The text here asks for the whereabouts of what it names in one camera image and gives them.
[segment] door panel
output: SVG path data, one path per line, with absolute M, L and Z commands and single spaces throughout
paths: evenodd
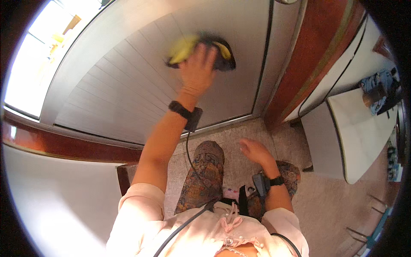
M 266 0 L 220 0 L 180 9 L 149 23 L 108 51 L 87 72 L 55 124 L 145 143 L 151 127 L 182 86 L 178 70 L 164 64 L 169 48 L 182 36 L 202 30 L 220 35 L 230 44 L 237 69 L 217 73 L 198 104 L 204 111 L 199 127 L 250 114 L 263 61 L 268 13 Z

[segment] tile floor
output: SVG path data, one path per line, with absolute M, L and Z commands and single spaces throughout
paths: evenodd
M 284 124 L 274 132 L 267 132 L 261 119 L 245 121 L 208 134 L 190 137 L 188 151 L 193 156 L 195 148 L 204 140 L 216 141 L 224 150 L 223 186 L 237 189 L 252 185 L 252 174 L 261 167 L 250 162 L 240 152 L 238 139 L 248 137 L 259 140 L 276 157 L 296 165 L 300 171 L 312 165 L 308 144 L 302 126 Z M 180 142 L 170 160 L 165 200 L 165 218 L 173 215 L 181 188 L 189 170 L 185 142 Z M 371 207 L 384 210 L 368 195 L 384 200 L 387 191 L 386 150 L 354 185 L 343 180 L 317 176 L 314 172 L 301 173 L 301 181 L 293 198 L 293 206 L 300 220 L 310 256 L 353 256 L 361 244 L 353 240 L 346 227 L 371 234 L 381 218 Z

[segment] hand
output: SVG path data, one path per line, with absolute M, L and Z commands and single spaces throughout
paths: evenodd
M 267 148 L 256 140 L 243 137 L 240 139 L 240 146 L 241 152 L 252 162 L 262 165 L 270 159 L 274 159 Z
M 180 93 L 185 93 L 199 98 L 212 84 L 215 72 L 212 70 L 217 49 L 207 47 L 200 43 L 187 61 L 179 64 L 184 85 Z

